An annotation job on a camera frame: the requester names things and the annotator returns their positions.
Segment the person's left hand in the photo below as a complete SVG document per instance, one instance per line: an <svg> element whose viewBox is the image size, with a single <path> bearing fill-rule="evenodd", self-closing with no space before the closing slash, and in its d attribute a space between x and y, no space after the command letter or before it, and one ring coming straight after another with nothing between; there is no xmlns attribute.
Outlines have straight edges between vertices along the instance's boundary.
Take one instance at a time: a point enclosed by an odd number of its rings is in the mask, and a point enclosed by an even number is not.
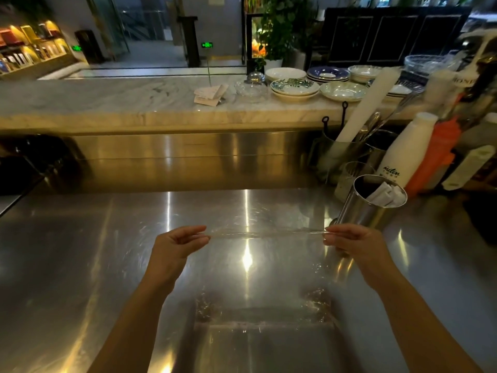
<svg viewBox="0 0 497 373"><path fill-rule="evenodd" d="M171 293L188 257L193 254L182 253L179 240L194 234L205 234L206 230L206 225L182 226L158 235L142 282L160 293Z"/></svg>

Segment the person's right hand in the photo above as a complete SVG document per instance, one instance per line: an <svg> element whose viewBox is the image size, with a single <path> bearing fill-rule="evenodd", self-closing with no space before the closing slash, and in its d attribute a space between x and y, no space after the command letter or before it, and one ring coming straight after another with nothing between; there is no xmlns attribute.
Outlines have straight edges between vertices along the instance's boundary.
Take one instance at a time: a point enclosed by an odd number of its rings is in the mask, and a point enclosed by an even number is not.
<svg viewBox="0 0 497 373"><path fill-rule="evenodd" d="M382 233L362 225L338 224L325 228L325 233L340 233L351 238L349 254L356 262L366 283L376 292L393 286L401 279Z"/></svg>

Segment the clear plastic wrap sheet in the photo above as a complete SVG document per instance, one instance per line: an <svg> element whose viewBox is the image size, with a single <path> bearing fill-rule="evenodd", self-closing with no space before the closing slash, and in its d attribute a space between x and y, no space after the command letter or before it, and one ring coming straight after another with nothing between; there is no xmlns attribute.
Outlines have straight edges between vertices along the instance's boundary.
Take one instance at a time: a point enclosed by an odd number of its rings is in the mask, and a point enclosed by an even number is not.
<svg viewBox="0 0 497 373"><path fill-rule="evenodd" d="M199 270L196 326L218 329L339 328L322 230L278 229L213 235Z"/></svg>

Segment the person's right forearm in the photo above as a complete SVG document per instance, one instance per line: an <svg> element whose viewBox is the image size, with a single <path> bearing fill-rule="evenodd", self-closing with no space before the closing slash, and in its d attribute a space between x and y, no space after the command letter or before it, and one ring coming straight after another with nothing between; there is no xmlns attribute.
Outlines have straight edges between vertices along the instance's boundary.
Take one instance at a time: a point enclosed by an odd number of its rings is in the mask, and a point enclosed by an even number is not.
<svg viewBox="0 0 497 373"><path fill-rule="evenodd" d="M397 270L368 276L410 373L483 373Z"/></svg>

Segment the person's left forearm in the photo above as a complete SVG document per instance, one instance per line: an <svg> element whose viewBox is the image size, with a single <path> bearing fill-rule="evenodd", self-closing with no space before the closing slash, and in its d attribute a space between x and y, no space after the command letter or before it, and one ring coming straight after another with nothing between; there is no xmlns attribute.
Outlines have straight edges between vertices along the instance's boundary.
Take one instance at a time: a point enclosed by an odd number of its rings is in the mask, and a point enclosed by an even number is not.
<svg viewBox="0 0 497 373"><path fill-rule="evenodd" d="M174 281L143 279L127 300L87 373L147 373L165 299Z"/></svg>

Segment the steel cylinder packet holder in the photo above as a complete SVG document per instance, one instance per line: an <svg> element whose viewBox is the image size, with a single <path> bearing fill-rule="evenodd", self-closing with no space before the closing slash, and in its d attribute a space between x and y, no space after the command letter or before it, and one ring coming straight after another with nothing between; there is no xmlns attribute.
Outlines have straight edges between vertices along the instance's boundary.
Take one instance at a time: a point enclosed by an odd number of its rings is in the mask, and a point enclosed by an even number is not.
<svg viewBox="0 0 497 373"><path fill-rule="evenodd" d="M377 230L385 229L385 227L394 219L394 216L399 209L407 202L397 208L378 207L367 202L367 196L376 190L382 182L396 184L380 175L361 175L357 177L341 212L338 217L332 221L332 224L338 225L348 223L362 225Z"/></svg>

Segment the clear drinking glass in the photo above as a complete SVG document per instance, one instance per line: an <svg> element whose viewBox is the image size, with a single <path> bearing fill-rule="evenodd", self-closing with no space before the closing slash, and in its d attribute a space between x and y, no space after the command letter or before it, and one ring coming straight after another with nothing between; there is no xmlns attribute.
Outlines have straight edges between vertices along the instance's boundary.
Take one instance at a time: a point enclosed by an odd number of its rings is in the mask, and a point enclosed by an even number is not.
<svg viewBox="0 0 497 373"><path fill-rule="evenodd" d="M361 175L369 175L374 172L375 169L365 162L353 161L345 163L334 191L337 200L344 203L348 198L355 179Z"/></svg>

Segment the white paper packets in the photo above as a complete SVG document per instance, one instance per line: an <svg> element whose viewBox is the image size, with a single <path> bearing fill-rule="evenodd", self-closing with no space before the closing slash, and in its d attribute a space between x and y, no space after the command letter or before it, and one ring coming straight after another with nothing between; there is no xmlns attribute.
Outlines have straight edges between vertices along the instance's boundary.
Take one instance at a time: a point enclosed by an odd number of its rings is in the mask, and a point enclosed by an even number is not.
<svg viewBox="0 0 497 373"><path fill-rule="evenodd" d="M407 194L403 188L396 184L382 182L376 190L367 196L366 201L378 207L397 208L407 202Z"/></svg>

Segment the steel utensil holder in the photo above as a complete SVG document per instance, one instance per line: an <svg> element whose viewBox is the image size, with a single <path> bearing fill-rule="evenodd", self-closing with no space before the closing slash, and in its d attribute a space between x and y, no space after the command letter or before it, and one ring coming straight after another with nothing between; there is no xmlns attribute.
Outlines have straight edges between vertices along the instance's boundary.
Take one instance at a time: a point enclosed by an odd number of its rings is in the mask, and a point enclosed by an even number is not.
<svg viewBox="0 0 497 373"><path fill-rule="evenodd" d="M336 184L345 164L357 161L364 145L365 142L337 142L322 131L311 145L307 165L321 183Z"/></svg>

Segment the steel cup with utensils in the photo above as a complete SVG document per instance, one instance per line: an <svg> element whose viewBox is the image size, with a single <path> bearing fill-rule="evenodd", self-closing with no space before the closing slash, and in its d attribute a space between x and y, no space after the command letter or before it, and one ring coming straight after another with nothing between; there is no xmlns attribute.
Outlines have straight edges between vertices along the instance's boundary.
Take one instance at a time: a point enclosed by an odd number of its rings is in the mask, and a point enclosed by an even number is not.
<svg viewBox="0 0 497 373"><path fill-rule="evenodd" d="M370 165L377 170L382 162L386 151L398 137L398 133L391 128L380 128L370 136L363 146L359 161Z"/></svg>

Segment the white plastic bottle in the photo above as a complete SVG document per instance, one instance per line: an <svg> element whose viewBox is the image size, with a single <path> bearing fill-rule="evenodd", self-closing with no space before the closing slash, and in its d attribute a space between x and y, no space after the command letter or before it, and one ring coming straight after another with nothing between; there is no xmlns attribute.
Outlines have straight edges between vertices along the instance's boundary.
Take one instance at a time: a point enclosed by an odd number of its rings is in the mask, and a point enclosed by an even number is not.
<svg viewBox="0 0 497 373"><path fill-rule="evenodd" d="M438 117L419 112L386 151L376 175L404 188L424 160Z"/></svg>

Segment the orange plastic bottle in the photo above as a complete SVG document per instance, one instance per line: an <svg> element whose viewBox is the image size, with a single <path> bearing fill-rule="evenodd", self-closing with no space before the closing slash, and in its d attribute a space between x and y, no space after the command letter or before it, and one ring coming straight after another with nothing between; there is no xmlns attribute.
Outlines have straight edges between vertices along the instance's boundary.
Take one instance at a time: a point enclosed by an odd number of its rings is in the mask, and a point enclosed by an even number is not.
<svg viewBox="0 0 497 373"><path fill-rule="evenodd" d="M416 196L424 188L445 157L454 148L461 133L457 116L434 126L425 157L405 187L408 197Z"/></svg>

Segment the pale green plate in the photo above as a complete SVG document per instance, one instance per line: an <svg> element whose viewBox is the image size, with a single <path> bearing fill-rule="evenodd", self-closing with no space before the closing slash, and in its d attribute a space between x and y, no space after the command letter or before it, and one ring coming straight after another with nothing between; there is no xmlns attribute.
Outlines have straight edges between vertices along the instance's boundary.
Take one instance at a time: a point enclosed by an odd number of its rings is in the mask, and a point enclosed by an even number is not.
<svg viewBox="0 0 497 373"><path fill-rule="evenodd" d="M360 102L368 89L364 85L349 81L331 81L320 85L320 93L325 98L336 102Z"/></svg>

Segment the white labelled slim bottle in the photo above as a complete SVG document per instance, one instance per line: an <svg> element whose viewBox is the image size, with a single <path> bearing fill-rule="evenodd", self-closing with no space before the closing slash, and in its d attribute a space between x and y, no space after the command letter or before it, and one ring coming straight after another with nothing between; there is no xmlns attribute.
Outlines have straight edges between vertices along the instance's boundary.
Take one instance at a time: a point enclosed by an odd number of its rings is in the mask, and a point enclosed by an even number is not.
<svg viewBox="0 0 497 373"><path fill-rule="evenodd" d="M470 179L494 156L496 149L492 145L484 145L469 150L462 162L442 183L442 188L447 191L457 190L470 181Z"/></svg>

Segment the stack of leaf-pattern plates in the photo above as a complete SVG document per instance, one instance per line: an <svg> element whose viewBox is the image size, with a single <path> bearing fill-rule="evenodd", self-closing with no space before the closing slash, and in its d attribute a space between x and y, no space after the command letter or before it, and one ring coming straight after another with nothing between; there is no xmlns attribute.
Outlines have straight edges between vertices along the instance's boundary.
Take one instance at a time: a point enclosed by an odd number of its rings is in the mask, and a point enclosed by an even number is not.
<svg viewBox="0 0 497 373"><path fill-rule="evenodd" d="M320 91L317 82L296 78L272 81L269 88L277 99L285 102L304 102L312 99Z"/></svg>

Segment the small clear glass bowl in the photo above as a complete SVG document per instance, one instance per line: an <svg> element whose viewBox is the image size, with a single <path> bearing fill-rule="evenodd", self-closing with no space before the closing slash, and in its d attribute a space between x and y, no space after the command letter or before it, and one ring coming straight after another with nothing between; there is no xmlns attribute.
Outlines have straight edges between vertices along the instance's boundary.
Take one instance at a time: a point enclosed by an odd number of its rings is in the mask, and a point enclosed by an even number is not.
<svg viewBox="0 0 497 373"><path fill-rule="evenodd" d="M238 81L234 85L237 98L245 103L260 103L267 98L268 88L262 82Z"/></svg>

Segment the blue-rimmed white plate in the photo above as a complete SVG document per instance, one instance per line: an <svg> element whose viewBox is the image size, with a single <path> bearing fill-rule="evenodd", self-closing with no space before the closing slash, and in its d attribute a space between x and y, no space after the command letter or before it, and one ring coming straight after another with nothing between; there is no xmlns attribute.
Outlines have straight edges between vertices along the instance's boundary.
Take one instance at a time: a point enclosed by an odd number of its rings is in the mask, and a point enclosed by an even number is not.
<svg viewBox="0 0 497 373"><path fill-rule="evenodd" d="M419 95L424 91L425 87L417 82L409 80L398 80L397 83L387 93L386 97L404 98L408 95Z"/></svg>

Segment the stack of blue plates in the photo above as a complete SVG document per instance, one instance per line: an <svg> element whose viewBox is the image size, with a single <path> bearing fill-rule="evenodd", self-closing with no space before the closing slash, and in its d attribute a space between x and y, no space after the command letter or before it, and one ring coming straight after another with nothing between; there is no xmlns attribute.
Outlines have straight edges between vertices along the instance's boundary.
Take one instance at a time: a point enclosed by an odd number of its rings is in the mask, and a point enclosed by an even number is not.
<svg viewBox="0 0 497 373"><path fill-rule="evenodd" d="M309 68L307 78L317 83L344 82L350 79L350 72L346 68L320 66Z"/></svg>

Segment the plain white plate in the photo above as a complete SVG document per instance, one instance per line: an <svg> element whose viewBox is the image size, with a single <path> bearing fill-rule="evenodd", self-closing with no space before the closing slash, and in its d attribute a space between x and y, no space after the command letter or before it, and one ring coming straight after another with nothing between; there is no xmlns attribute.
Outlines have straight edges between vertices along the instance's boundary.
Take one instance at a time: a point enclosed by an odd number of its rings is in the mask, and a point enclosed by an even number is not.
<svg viewBox="0 0 497 373"><path fill-rule="evenodd" d="M270 68L264 70L266 80L278 81L287 79L306 79L307 74L305 71L297 68Z"/></svg>

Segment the large clear glass bowl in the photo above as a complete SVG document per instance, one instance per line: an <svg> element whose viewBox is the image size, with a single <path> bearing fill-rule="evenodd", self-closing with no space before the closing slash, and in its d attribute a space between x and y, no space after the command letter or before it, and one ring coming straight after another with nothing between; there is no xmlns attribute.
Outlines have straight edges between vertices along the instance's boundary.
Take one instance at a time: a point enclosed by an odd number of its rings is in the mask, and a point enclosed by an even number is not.
<svg viewBox="0 0 497 373"><path fill-rule="evenodd" d="M403 70L428 77L433 72L439 70L456 71L462 62L462 57L458 55L409 55L404 59Z"/></svg>

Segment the black panelled cabinet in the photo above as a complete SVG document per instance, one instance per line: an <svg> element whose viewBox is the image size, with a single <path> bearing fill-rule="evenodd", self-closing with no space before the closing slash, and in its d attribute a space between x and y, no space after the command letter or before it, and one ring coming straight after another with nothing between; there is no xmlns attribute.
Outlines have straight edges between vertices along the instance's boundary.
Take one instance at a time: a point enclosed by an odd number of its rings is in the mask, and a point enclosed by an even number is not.
<svg viewBox="0 0 497 373"><path fill-rule="evenodd" d="M409 55L445 55L471 11L468 6L327 8L306 51L306 69L397 67Z"/></svg>

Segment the green potted plant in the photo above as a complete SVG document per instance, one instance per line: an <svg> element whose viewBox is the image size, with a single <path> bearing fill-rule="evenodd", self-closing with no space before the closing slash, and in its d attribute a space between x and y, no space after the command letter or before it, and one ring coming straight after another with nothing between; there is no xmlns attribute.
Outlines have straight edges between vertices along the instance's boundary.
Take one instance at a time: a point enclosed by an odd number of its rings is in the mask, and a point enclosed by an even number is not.
<svg viewBox="0 0 497 373"><path fill-rule="evenodd" d="M264 69L270 61L284 60L294 49L305 52L317 13L316 0L262 0L262 31L256 68Z"/></svg>

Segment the syrup bottle with white pump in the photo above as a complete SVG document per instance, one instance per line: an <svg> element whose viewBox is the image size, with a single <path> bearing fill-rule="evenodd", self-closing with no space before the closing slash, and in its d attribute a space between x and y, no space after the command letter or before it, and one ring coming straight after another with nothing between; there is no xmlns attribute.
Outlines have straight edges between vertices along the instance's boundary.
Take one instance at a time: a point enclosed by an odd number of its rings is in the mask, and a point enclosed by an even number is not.
<svg viewBox="0 0 497 373"><path fill-rule="evenodd" d="M479 117L494 101L497 92L497 28L476 29L458 39L464 66L457 73L463 80L451 117Z"/></svg>

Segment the lit display shelf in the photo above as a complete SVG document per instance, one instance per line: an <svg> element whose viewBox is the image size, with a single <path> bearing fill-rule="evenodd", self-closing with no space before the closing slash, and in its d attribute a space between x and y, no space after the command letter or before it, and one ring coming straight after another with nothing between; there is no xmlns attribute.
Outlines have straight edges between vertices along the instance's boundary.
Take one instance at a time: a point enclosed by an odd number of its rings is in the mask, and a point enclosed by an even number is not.
<svg viewBox="0 0 497 373"><path fill-rule="evenodd" d="M52 21L0 27L0 81L37 80L77 62Z"/></svg>

